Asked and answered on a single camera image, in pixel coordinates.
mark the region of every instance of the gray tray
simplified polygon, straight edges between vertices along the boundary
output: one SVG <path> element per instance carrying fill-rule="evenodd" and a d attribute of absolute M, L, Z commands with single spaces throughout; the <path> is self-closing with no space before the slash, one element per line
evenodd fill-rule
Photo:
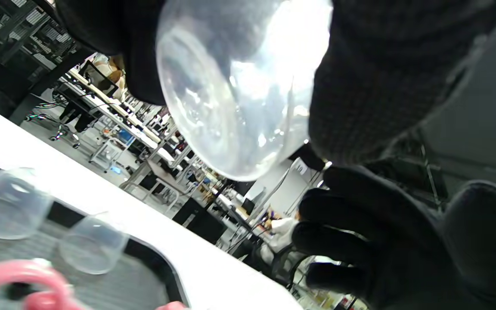
<path fill-rule="evenodd" d="M 81 214 L 55 202 L 48 220 L 36 235 L 20 241 L 0 239 L 0 261 L 48 259 L 74 285 L 77 299 L 94 310 L 154 310 L 171 301 L 188 305 L 173 268 L 153 249 L 134 239 L 130 239 L 123 257 L 106 275 L 81 273 L 64 262 L 58 242 L 67 227 L 81 218 Z M 6 287 L 0 287 L 0 310 L 19 310 L 22 303 L 8 300 Z"/>

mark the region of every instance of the white wall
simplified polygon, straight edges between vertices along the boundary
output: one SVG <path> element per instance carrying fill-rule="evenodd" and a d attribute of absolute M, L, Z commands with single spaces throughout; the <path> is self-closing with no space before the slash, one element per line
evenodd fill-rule
<path fill-rule="evenodd" d="M 252 185 L 252 188 L 246 193 L 246 197 L 253 199 L 264 187 L 266 188 L 267 194 L 270 194 L 290 165 L 291 161 L 284 161 L 282 164 L 271 169 Z M 282 216 L 293 215 L 293 213 L 287 214 L 287 210 L 291 208 L 292 204 L 297 204 L 299 202 L 307 189 L 315 187 L 315 185 L 307 187 L 307 183 L 315 173 L 316 172 L 311 169 L 308 169 L 304 175 L 300 175 L 297 171 L 291 171 L 281 187 L 268 200 L 267 205 L 270 205 L 275 212 L 278 212 Z"/>

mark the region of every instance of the clear plastic cup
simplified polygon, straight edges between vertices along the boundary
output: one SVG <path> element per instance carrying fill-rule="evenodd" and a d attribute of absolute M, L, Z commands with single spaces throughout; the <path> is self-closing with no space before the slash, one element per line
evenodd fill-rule
<path fill-rule="evenodd" d="M 177 128 L 204 163 L 255 180 L 307 139 L 330 0 L 173 0 L 157 66 Z"/>
<path fill-rule="evenodd" d="M 59 242 L 59 251 L 75 269 L 100 275 L 114 268 L 128 240 L 116 217 L 105 212 L 87 216 L 74 225 Z"/>
<path fill-rule="evenodd" d="M 0 170 L 0 239 L 36 233 L 53 204 L 49 184 L 33 168 Z"/>

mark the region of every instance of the black sleeve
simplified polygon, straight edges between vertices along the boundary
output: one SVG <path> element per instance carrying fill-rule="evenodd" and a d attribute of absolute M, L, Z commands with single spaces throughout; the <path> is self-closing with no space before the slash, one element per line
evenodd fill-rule
<path fill-rule="evenodd" d="M 335 164 L 378 159 L 446 103 L 496 37 L 496 0 L 334 0 L 315 74 L 311 144 Z"/>

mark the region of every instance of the gloved hand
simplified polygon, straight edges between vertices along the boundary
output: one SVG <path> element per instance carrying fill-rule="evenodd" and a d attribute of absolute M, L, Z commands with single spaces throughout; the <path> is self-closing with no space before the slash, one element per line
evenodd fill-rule
<path fill-rule="evenodd" d="M 311 255 L 307 284 L 353 294 L 370 309 L 496 310 L 496 185 L 474 181 L 432 214 L 362 167 L 327 170 L 293 242 Z"/>

